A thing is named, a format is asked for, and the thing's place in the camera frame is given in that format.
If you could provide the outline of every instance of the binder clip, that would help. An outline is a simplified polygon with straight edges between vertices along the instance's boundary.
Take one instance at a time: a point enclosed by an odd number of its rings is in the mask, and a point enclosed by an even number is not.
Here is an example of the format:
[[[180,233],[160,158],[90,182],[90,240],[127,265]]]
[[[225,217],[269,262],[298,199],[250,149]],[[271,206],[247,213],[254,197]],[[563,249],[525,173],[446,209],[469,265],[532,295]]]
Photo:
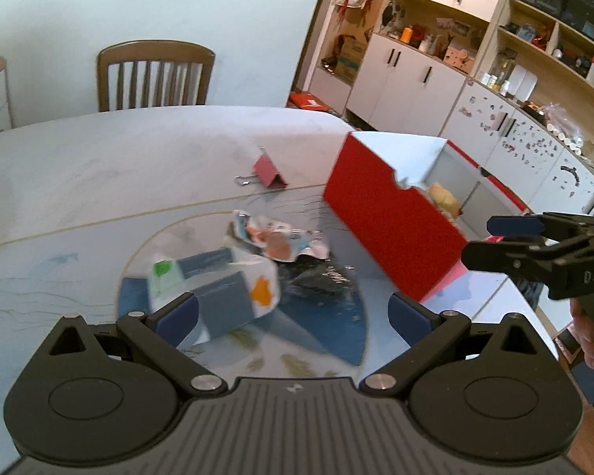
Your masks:
[[[236,177],[236,184],[262,184],[269,189],[283,189],[288,184],[282,178],[279,170],[273,164],[263,147],[260,147],[262,154],[253,165],[253,175],[247,177]]]

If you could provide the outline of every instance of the red and white box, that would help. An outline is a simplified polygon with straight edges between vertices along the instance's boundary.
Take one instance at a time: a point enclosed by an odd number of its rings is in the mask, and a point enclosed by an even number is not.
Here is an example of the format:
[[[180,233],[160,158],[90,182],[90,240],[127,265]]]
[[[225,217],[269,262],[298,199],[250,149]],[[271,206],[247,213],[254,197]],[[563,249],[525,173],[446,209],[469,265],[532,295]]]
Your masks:
[[[458,226],[426,197],[434,182],[459,201]],[[447,140],[370,131],[348,134],[324,200],[398,289],[416,301],[455,275],[467,241],[488,237],[490,217],[527,210]]]

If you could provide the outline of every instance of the screw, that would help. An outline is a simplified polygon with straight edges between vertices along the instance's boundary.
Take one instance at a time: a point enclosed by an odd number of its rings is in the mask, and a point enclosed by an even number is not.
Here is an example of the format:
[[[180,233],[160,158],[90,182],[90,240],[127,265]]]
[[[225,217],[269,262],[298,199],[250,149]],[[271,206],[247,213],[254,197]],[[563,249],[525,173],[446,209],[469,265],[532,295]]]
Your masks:
[[[396,379],[385,373],[375,373],[366,379],[366,386],[372,390],[390,390],[396,385]]]
[[[198,391],[214,391],[222,385],[222,379],[211,373],[191,379],[191,387]]]

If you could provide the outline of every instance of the glass jar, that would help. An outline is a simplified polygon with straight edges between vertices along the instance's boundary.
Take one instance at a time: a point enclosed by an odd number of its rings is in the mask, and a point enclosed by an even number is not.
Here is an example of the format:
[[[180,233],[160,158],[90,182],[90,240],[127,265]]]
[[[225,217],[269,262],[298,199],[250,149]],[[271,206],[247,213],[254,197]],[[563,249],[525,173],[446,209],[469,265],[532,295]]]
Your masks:
[[[517,58],[517,53],[509,48],[497,54],[493,67],[488,73],[493,81],[492,85],[489,86],[491,89],[499,91],[502,84],[508,80],[512,68],[515,67],[515,58]]]

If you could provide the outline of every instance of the table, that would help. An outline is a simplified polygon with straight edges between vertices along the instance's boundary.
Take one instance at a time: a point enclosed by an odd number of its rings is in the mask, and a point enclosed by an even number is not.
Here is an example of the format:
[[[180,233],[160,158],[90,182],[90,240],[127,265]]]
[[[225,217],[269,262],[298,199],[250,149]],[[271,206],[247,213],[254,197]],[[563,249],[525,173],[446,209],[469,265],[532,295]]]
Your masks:
[[[0,134],[0,470],[17,457],[2,422],[4,398],[57,319],[78,312],[89,323],[113,321],[120,281],[144,245],[162,238],[165,249],[175,244],[172,255],[215,249],[235,208],[324,231],[337,257],[355,267],[364,354],[351,365],[318,351],[309,346],[312,335],[273,312],[263,326],[244,328],[252,343],[219,338],[196,352],[198,360],[230,383],[251,366],[257,376],[288,376],[282,355],[315,376],[331,371],[358,381],[403,353],[408,345],[386,314],[396,288],[321,200],[350,129],[331,115],[294,109],[168,107]],[[250,173],[260,146],[288,190],[234,183]],[[163,230],[174,223],[185,233],[172,242]],[[426,305],[496,322],[522,312],[554,350],[504,275],[468,273]]]

